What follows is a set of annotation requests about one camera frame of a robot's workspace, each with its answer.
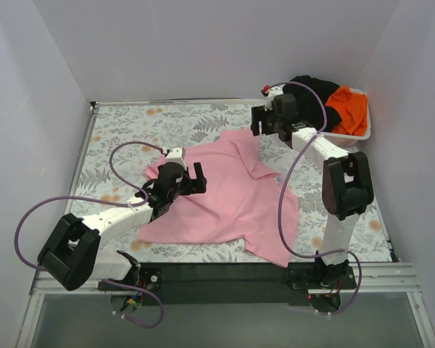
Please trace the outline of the pink t-shirt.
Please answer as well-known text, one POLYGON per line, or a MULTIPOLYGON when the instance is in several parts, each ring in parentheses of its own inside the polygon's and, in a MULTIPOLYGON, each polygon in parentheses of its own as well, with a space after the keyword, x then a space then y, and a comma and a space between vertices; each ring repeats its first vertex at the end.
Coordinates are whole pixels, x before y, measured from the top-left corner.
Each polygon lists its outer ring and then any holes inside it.
POLYGON ((169 211, 140 228, 139 240, 155 244, 219 244, 235 239, 281 267, 284 244, 294 244, 299 222, 296 195, 281 196, 280 177, 260 161, 260 140, 250 130, 224 130, 216 142, 186 149, 186 163, 201 164, 204 194, 178 197, 169 211))

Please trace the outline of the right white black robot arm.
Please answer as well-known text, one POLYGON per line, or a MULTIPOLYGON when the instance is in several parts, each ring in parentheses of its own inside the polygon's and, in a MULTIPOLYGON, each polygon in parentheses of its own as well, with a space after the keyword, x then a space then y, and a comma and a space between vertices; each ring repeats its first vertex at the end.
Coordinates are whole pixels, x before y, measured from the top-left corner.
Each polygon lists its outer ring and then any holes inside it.
POLYGON ((303 284, 312 282, 327 289, 347 276, 347 248, 353 230, 374 199, 368 158, 363 152, 348 152, 322 137, 301 118, 293 95, 276 87, 264 95, 265 105, 252 108, 253 135, 278 135, 323 172, 322 200, 328 213, 326 231, 311 269, 300 272, 298 278, 303 284))

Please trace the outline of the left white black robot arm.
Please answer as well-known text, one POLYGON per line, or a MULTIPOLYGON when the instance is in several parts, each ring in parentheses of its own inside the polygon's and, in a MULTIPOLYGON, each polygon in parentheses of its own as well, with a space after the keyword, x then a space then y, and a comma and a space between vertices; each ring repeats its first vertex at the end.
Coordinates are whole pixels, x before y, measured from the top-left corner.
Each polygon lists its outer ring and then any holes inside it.
POLYGON ((130 229, 157 220, 179 196, 205 193, 207 180, 198 162, 194 173, 191 178, 182 165, 167 162, 160 165, 157 178, 148 181, 126 205, 85 217, 64 215, 40 251, 38 265, 68 291, 92 279, 108 279, 122 289, 134 289, 140 280, 139 261, 127 252, 103 252, 101 247, 130 229))

